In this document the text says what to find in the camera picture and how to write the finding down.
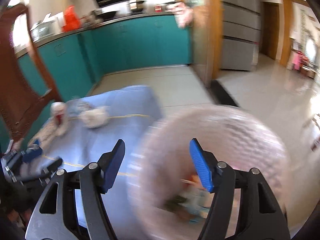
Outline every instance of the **silver bolt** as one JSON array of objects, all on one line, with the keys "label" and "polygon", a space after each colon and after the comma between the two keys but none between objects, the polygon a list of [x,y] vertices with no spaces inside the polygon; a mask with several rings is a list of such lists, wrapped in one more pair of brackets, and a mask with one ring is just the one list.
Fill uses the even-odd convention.
[{"label": "silver bolt", "polygon": [[89,164],[89,169],[94,170],[96,167],[98,167],[97,163],[90,163]]},{"label": "silver bolt", "polygon": [[218,162],[218,167],[224,169],[227,166],[225,162]]},{"label": "silver bolt", "polygon": [[57,175],[58,176],[62,175],[63,173],[64,173],[64,169],[60,169],[60,170],[57,171]]},{"label": "silver bolt", "polygon": [[260,173],[260,171],[257,168],[252,168],[251,172],[255,175],[258,175]]}]

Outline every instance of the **wooden door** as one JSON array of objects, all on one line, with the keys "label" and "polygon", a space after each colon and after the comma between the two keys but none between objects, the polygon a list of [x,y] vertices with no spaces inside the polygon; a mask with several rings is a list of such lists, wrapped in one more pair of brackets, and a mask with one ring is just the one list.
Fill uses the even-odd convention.
[{"label": "wooden door", "polygon": [[276,60],[280,26],[279,4],[264,2],[263,8],[264,20],[261,52]]},{"label": "wooden door", "polygon": [[221,0],[183,0],[193,7],[192,67],[206,87],[219,70],[222,31]]}]

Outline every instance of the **chair backrest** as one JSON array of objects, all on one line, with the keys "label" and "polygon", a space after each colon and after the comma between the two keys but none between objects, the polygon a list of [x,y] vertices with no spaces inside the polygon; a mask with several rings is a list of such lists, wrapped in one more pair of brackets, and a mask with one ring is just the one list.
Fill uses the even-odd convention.
[{"label": "chair backrest", "polygon": [[[44,79],[48,90],[39,96],[23,76],[12,46],[12,25],[22,14],[27,15],[27,28],[30,41],[27,51],[37,70]],[[0,115],[11,137],[11,150],[21,142],[42,109],[51,101],[62,101],[54,79],[40,58],[30,32],[29,8],[17,4],[4,11],[0,17]]]}]

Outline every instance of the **floor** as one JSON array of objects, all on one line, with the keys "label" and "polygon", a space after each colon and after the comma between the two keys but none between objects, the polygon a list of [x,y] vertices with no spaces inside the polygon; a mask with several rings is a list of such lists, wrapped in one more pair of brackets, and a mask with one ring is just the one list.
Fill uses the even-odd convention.
[{"label": "floor", "polygon": [[293,186],[286,203],[288,222],[292,230],[299,228],[320,197],[320,150],[310,149],[312,123],[303,127],[314,113],[320,113],[320,87],[265,55],[259,56],[256,71],[221,71],[218,80],[239,106],[284,142],[291,158]]},{"label": "floor", "polygon": [[106,75],[92,95],[131,85],[150,86],[159,99],[164,116],[186,106],[205,106],[212,99],[198,77],[188,66],[152,68]]}]

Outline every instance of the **black floor strip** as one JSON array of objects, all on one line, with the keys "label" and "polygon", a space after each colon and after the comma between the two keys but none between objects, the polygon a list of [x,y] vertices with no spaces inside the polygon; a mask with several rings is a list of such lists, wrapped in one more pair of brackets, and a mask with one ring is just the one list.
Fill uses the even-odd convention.
[{"label": "black floor strip", "polygon": [[218,80],[211,81],[209,90],[218,104],[239,107],[238,103],[228,94]]}]

